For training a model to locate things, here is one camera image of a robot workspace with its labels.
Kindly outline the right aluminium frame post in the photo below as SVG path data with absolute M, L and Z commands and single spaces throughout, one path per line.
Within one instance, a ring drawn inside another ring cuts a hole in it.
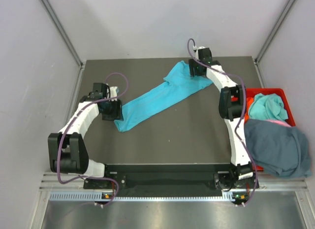
M 281 10 L 279 16 L 276 19 L 275 24 L 273 25 L 271 31 L 269 32 L 266 40 L 264 41 L 261 49 L 258 52 L 258 55 L 256 56 L 256 58 L 254 59 L 254 64 L 256 66 L 259 65 L 259 63 L 261 62 L 261 60 L 263 59 L 265 53 L 267 52 L 269 46 L 271 45 L 271 43 L 273 42 L 273 40 L 275 39 L 277 33 L 279 32 L 282 24 L 284 23 L 285 19 L 288 17 L 290 11 L 292 10 L 292 8 L 294 7 L 295 3 L 298 0 L 287 0 L 287 2 L 284 5 L 284 8 Z

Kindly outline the red plastic bin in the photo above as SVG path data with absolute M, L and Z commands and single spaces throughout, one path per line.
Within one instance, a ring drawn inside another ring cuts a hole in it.
M 288 99 L 288 96 L 286 94 L 286 92 L 281 89 L 281 88 L 249 88 L 247 89 L 247 97 L 254 97 L 255 95 L 262 93 L 264 95 L 270 95 L 270 94 L 277 94 L 279 95 L 283 102 L 284 102 L 284 107 L 287 110 L 288 113 L 288 119 L 285 120 L 284 122 L 287 122 L 288 124 L 290 124 L 292 127 L 296 126 L 295 120 L 294 120 L 294 116 L 292 114 L 292 110 L 290 107 L 290 102 Z M 249 120 L 249 115 L 246 113 L 245 115 L 245 123 L 247 120 Z M 256 165 L 258 169 L 262 169 L 264 171 L 264 169 L 258 165 Z

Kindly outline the pink t shirt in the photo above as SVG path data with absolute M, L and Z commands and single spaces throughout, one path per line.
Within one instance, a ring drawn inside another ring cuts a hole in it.
M 280 120 L 266 120 L 266 121 L 280 125 L 280 126 L 284 126 L 284 127 L 291 127 L 291 125 L 288 124 L 287 122 L 280 121 Z

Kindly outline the aluminium frame post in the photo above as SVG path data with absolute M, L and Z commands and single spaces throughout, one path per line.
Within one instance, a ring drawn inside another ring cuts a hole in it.
M 256 58 L 254 59 L 254 64 L 256 66 L 259 65 L 259 63 L 261 62 L 261 60 L 263 59 L 265 53 L 267 52 L 269 46 L 271 45 L 271 43 L 273 42 L 273 40 L 275 39 L 277 33 L 279 32 L 282 24 L 284 23 L 285 19 L 288 17 L 290 11 L 292 10 L 292 8 L 294 7 L 295 3 L 298 0 L 287 0 L 287 2 L 284 5 L 284 8 L 281 10 L 279 16 L 276 19 L 275 24 L 273 25 L 271 31 L 269 32 L 266 40 L 264 41 L 261 49 L 258 52 L 258 55 L 256 56 Z
M 70 54 L 72 55 L 73 59 L 75 60 L 75 62 L 82 67 L 83 66 L 83 62 L 80 59 L 78 53 L 76 52 L 69 36 L 67 35 L 61 21 L 59 20 L 53 6 L 51 5 L 49 0 L 39 0 L 41 2 L 41 4 L 43 5 L 45 11 L 47 12 L 49 18 L 51 19 L 52 23 L 54 24 L 57 32 L 59 33 L 59 35 L 61 36 L 63 42 L 65 43 L 67 49 L 69 50 Z

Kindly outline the bright cyan t shirt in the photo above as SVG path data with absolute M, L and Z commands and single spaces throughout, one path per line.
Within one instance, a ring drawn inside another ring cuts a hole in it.
M 189 65 L 181 61 L 171 69 L 163 83 L 122 106 L 123 120 L 114 123 L 126 132 L 150 117 L 203 90 L 213 82 L 202 76 L 191 77 Z

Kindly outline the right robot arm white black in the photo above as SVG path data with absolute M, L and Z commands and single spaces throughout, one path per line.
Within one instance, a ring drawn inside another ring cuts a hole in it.
M 194 45 L 193 52 L 195 54 L 189 59 L 190 75 L 210 79 L 220 92 L 219 114 L 227 126 L 231 146 L 232 169 L 229 180 L 234 187 L 242 187 L 248 178 L 254 175 L 244 131 L 246 111 L 244 83 L 234 82 L 232 77 L 235 75 L 223 71 L 220 63 L 213 60 L 209 48 Z

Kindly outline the orange t shirt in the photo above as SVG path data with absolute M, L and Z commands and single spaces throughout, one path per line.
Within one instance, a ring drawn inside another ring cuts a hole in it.
M 249 108 L 252 105 L 252 103 L 254 102 L 254 98 L 253 97 L 248 97 L 247 98 L 247 109 L 246 109 L 246 113 L 248 114 L 249 112 Z

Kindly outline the grey blue t shirt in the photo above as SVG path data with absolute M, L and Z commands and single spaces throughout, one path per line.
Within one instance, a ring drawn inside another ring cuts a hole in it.
M 249 119 L 244 131 L 248 151 L 266 173 L 286 179 L 312 175 L 309 142 L 297 127 Z

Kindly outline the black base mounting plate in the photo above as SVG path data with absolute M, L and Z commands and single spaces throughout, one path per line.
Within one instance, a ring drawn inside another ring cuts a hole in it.
M 106 180 L 87 179 L 85 190 L 117 196 L 219 196 L 222 190 L 259 187 L 256 175 L 235 180 L 231 164 L 107 164 Z

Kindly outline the left aluminium frame post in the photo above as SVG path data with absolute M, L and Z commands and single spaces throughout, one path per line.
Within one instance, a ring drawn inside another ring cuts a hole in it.
M 70 54 L 72 55 L 73 59 L 75 60 L 75 62 L 82 67 L 83 66 L 83 62 L 80 59 L 78 53 L 76 52 L 69 36 L 67 35 L 61 21 L 59 20 L 53 6 L 51 5 L 49 0 L 39 0 L 41 2 L 41 4 L 43 5 L 45 11 L 47 12 L 49 18 L 51 19 L 52 23 L 54 24 L 57 32 L 59 33 L 59 35 L 61 36 L 63 42 L 65 43 L 67 49 L 69 50 Z

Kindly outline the teal green t shirt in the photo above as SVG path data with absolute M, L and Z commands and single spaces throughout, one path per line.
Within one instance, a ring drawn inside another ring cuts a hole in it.
M 257 120 L 285 121 L 288 119 L 284 102 L 277 94 L 264 95 L 259 93 L 255 95 L 249 106 L 248 115 L 250 119 Z

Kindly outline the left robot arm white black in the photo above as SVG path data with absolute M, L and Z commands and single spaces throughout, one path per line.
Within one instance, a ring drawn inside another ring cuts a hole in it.
M 89 158 L 84 143 L 93 120 L 101 115 L 104 121 L 123 120 L 122 101 L 117 98 L 119 88 L 105 83 L 94 83 L 93 90 L 80 99 L 69 122 L 57 133 L 48 136 L 50 170 L 94 177 L 101 188 L 111 184 L 112 177 L 105 172 L 105 164 Z

